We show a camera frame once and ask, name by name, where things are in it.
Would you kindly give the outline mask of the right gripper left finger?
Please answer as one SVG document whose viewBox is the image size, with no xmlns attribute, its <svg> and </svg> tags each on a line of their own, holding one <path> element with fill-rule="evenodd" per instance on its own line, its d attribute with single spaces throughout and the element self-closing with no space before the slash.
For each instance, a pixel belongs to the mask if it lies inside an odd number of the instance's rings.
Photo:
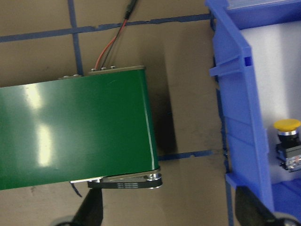
<svg viewBox="0 0 301 226">
<path fill-rule="evenodd" d="M 103 221 L 103 195 L 100 188 L 90 189 L 73 217 L 71 226 L 100 226 Z"/>
</svg>

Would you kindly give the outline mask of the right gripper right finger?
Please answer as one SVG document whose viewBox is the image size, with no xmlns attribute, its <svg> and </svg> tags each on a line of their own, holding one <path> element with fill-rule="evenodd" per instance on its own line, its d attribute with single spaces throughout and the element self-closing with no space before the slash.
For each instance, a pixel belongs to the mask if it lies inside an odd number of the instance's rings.
<svg viewBox="0 0 301 226">
<path fill-rule="evenodd" d="M 235 215 L 241 226 L 274 226 L 276 217 L 247 187 L 237 186 Z"/>
</svg>

